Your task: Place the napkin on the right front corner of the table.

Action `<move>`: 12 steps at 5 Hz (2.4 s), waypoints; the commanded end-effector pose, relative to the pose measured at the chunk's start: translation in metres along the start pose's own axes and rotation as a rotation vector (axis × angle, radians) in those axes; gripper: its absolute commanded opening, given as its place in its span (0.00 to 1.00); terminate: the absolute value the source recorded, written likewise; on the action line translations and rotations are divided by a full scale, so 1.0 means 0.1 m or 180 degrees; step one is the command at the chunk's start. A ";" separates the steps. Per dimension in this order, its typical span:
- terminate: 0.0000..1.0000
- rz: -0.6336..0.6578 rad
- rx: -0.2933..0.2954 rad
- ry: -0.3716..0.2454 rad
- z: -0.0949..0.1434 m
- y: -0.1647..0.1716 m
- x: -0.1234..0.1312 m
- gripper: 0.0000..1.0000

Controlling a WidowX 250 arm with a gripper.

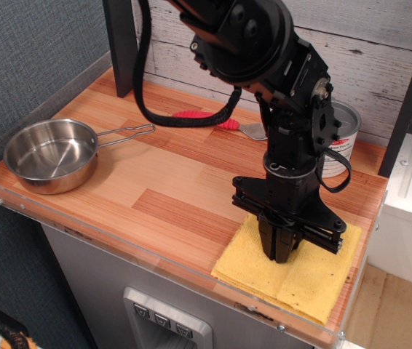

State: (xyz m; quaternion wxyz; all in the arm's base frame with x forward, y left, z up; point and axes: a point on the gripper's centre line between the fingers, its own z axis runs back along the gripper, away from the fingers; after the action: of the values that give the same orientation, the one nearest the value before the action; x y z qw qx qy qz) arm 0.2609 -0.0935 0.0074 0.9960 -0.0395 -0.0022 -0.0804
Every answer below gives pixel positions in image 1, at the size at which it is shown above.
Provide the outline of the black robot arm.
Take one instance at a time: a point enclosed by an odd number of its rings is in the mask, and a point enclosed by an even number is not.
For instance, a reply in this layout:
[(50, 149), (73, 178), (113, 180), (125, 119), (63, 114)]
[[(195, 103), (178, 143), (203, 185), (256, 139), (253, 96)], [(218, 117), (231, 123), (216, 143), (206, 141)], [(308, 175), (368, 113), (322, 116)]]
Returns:
[(234, 205), (254, 214), (265, 255), (288, 260), (301, 241), (337, 253), (346, 223), (320, 198), (340, 138), (328, 67), (281, 1), (175, 1), (196, 61), (252, 93), (267, 137), (263, 179), (235, 177)]

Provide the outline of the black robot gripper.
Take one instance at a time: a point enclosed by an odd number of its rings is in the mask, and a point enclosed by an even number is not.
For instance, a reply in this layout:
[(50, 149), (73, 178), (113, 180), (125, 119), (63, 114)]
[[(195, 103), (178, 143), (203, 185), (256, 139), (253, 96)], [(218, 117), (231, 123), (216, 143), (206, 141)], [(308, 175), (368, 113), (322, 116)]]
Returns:
[(232, 181), (233, 205), (256, 216), (264, 254), (286, 263), (303, 240), (338, 253), (347, 224), (324, 204), (320, 188), (338, 193), (347, 181), (328, 187), (321, 178), (321, 162), (313, 161), (299, 171), (274, 163), (265, 168), (264, 179), (237, 176)]

